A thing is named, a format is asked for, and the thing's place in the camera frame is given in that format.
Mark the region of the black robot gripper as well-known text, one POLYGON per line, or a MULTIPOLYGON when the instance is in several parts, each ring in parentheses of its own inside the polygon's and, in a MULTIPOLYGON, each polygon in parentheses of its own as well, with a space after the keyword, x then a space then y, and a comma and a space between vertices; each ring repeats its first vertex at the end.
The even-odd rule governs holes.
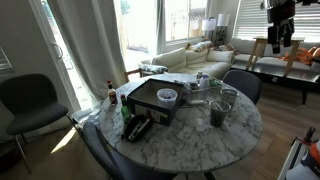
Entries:
POLYGON ((268 43, 272 45, 273 53, 280 52, 280 43, 284 47, 291 45, 294 30, 295 1, 267 0, 267 20, 272 23, 268 28, 268 43))

